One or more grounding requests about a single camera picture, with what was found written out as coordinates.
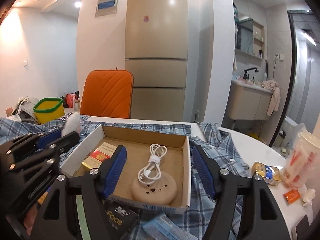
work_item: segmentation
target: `beige refrigerator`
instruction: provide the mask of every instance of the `beige refrigerator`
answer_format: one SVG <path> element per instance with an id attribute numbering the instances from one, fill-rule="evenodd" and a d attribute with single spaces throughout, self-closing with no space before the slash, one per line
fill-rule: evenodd
<path id="1" fill-rule="evenodd" d="M 131 118 L 182 121 L 188 58 L 187 0 L 128 0 L 125 68 Z"/>

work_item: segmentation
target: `charging cable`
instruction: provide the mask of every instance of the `charging cable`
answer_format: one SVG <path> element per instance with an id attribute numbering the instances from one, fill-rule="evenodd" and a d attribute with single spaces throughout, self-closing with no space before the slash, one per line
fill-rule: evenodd
<path id="1" fill-rule="evenodd" d="M 161 159 L 166 155 L 167 147 L 159 144 L 152 144 L 150 146 L 150 158 L 148 165 L 142 168 L 138 172 L 138 180 L 144 185 L 153 184 L 156 180 L 161 178 L 160 162 Z M 149 177 L 151 171 L 156 168 L 156 175 Z"/>

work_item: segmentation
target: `metal bolt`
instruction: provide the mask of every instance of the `metal bolt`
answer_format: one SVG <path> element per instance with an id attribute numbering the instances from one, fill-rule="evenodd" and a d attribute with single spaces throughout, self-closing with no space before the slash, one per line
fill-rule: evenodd
<path id="1" fill-rule="evenodd" d="M 54 159 L 50 159 L 47 161 L 48 164 L 52 164 L 54 162 Z"/>
<path id="2" fill-rule="evenodd" d="M 227 169 L 221 169 L 221 170 L 220 170 L 220 173 L 221 173 L 222 175 L 228 175 L 228 174 L 229 174 L 229 170 L 227 170 Z"/>
<path id="3" fill-rule="evenodd" d="M 253 176 L 256 180 L 262 180 L 262 177 L 259 174 L 255 174 Z"/>
<path id="4" fill-rule="evenodd" d="M 63 181 L 64 179 L 66 178 L 66 176 L 65 175 L 59 175 L 58 177 L 57 177 L 57 179 L 58 179 L 58 181 Z"/>
<path id="5" fill-rule="evenodd" d="M 93 169 L 90 170 L 90 174 L 91 174 L 91 175 L 95 175 L 95 174 L 97 174 L 98 172 L 99 172 L 99 170 L 96 169 L 96 168 L 93 168 Z"/>

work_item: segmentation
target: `plaid cloth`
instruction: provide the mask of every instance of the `plaid cloth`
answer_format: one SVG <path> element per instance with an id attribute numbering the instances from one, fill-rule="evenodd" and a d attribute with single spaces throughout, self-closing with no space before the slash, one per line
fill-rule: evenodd
<path id="1" fill-rule="evenodd" d="M 249 177 L 249 174 L 244 169 L 246 164 L 237 152 L 231 135 L 227 132 L 220 131 L 217 124 L 199 123 L 199 127 L 203 132 L 207 142 L 202 141 L 200 138 L 191 135 L 191 126 L 185 124 L 172 124 L 172 125 L 158 125 L 158 124 L 119 124 L 119 123 L 104 123 L 104 122 L 89 122 L 89 116 L 81 116 L 81 133 L 80 141 L 88 136 L 97 126 L 112 125 L 125 128 L 133 128 L 140 130 L 149 130 L 163 133 L 173 133 L 188 135 L 190 140 L 191 151 L 194 145 L 200 145 L 206 154 L 215 159 L 221 168 L 227 168 L 236 175 Z M 58 127 L 63 126 L 64 122 L 60 119 L 53 120 L 43 125 L 33 125 L 22 122 L 14 122 L 9 119 L 0 118 L 0 144 L 9 141 L 15 137 L 38 132 L 49 132 Z M 60 164 L 70 155 L 74 148 L 70 149 L 60 158 Z M 191 233 L 192 235 L 202 239 L 205 230 L 209 224 L 210 218 L 215 207 L 215 202 L 211 200 L 205 193 L 197 170 L 193 166 L 191 160 L 191 202 L 190 208 L 183 214 L 168 214 L 168 217 L 180 228 Z M 241 212 L 242 212 L 243 197 L 238 196 L 232 228 L 230 231 L 229 239 L 236 239 L 239 230 Z M 141 224 L 144 221 L 149 221 L 157 215 L 154 212 L 144 210 L 137 210 L 141 217 L 141 222 L 133 229 L 129 235 L 130 240 L 145 240 L 152 239 L 142 229 Z"/>

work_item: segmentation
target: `beige disc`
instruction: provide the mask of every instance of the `beige disc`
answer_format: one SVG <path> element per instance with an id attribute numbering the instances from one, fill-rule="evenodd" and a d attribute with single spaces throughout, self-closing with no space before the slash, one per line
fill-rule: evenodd
<path id="1" fill-rule="evenodd" d="M 136 177 L 131 186 L 131 193 L 135 200 L 155 205 L 170 204 L 177 194 L 177 183 L 166 172 L 161 171 L 161 179 L 151 185 L 144 185 Z"/>

